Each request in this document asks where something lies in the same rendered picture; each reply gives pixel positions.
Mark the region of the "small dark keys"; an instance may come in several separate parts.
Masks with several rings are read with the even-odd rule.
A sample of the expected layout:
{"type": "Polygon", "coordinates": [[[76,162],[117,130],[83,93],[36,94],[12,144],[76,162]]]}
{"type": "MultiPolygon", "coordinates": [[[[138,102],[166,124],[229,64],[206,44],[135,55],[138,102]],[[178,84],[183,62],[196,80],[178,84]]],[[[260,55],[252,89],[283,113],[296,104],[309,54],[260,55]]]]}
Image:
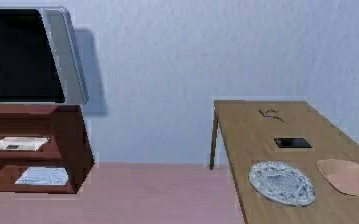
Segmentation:
{"type": "Polygon", "coordinates": [[[283,121],[283,119],[279,116],[277,110],[273,110],[273,109],[268,109],[266,111],[260,110],[259,113],[265,118],[274,118],[283,121]]]}

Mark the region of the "blue-white patterned plate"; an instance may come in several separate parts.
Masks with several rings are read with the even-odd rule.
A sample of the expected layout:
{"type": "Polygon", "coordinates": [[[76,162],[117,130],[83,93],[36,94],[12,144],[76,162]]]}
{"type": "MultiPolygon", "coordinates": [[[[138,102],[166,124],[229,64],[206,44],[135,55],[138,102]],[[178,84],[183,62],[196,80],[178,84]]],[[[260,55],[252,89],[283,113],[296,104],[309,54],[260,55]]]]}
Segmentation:
{"type": "Polygon", "coordinates": [[[306,207],[315,201],[315,188],[310,179],[285,162],[258,162],[249,169],[248,180],[260,195],[275,203],[306,207]]]}

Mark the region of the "brown wooden table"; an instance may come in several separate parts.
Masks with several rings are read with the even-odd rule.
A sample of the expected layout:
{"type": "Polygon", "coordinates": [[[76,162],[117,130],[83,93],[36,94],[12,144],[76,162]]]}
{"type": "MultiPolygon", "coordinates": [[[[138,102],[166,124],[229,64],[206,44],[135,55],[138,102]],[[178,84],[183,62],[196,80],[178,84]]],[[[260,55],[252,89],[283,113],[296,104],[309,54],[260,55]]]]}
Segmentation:
{"type": "Polygon", "coordinates": [[[359,164],[359,145],[305,101],[216,100],[213,136],[223,137],[245,224],[359,224],[359,197],[338,192],[316,166],[318,160],[359,164]],[[283,121],[259,111],[277,110],[283,121]],[[311,148],[279,148],[275,138],[305,138],[311,148]],[[284,206],[262,197],[248,172],[260,161],[282,161],[300,169],[315,186],[308,207],[284,206]]]}

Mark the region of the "white book with grey patch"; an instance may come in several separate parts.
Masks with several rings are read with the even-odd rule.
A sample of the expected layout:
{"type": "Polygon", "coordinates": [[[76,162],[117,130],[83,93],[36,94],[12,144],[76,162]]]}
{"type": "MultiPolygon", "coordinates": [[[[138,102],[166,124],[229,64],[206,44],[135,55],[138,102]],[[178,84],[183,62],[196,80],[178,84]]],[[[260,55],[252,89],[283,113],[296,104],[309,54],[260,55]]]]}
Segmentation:
{"type": "Polygon", "coordinates": [[[48,141],[40,137],[4,137],[0,140],[0,151],[38,151],[48,141]]]}

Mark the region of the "pale blue patterned book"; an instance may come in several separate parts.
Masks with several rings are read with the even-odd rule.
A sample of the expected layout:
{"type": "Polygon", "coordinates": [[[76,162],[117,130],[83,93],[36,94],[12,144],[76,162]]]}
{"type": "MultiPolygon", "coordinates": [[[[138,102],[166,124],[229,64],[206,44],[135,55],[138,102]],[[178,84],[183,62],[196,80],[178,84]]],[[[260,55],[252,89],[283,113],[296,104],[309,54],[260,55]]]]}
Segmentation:
{"type": "Polygon", "coordinates": [[[29,167],[15,181],[19,185],[64,186],[68,174],[64,168],[29,167]]]}

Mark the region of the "black phone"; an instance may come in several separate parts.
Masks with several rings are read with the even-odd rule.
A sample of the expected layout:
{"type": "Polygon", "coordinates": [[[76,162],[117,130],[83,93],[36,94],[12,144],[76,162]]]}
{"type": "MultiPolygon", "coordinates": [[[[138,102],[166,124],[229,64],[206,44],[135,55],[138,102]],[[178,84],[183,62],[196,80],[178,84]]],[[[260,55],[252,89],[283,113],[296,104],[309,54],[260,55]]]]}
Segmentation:
{"type": "Polygon", "coordinates": [[[279,148],[311,148],[310,143],[305,138],[275,138],[279,148]]]}

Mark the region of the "red-brown wooden television stand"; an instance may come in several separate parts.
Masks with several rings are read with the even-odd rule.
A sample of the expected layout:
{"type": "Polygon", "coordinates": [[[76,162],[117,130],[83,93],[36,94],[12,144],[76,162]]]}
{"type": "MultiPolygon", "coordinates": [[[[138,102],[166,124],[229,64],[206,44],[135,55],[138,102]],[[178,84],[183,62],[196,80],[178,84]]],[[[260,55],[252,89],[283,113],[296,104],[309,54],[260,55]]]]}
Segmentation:
{"type": "Polygon", "coordinates": [[[5,137],[45,137],[37,151],[0,150],[0,192],[75,194],[94,166],[78,105],[0,104],[0,140],[5,137]],[[29,168],[63,168],[62,185],[19,184],[29,168]]]}

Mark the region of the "silver television set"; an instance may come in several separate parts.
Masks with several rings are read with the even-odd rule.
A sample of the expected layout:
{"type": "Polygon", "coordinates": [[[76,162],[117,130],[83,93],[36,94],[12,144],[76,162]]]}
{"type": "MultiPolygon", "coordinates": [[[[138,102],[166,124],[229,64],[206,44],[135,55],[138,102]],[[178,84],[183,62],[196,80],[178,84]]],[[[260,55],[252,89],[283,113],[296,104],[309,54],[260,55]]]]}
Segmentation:
{"type": "Polygon", "coordinates": [[[0,103],[87,101],[68,9],[0,6],[0,103]]]}

